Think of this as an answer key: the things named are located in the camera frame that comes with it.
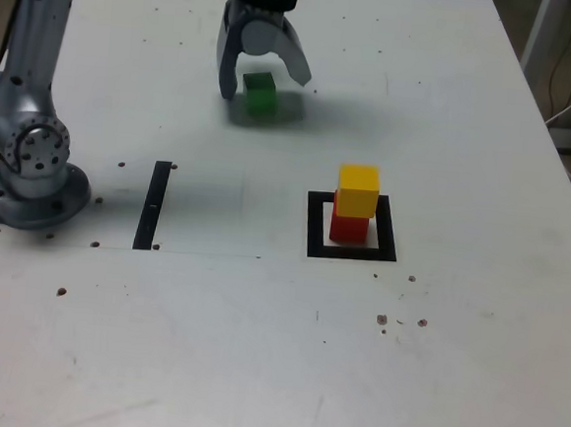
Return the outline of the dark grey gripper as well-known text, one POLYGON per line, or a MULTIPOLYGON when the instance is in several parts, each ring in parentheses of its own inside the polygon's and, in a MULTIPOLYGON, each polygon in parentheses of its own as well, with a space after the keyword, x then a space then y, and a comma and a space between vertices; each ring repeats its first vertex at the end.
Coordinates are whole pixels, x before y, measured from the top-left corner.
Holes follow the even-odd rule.
POLYGON ((223 99, 234 98, 240 53, 253 56, 274 53, 293 81, 307 85, 312 72, 299 37, 284 13, 256 8, 240 0, 227 0, 217 39, 219 90, 223 99))

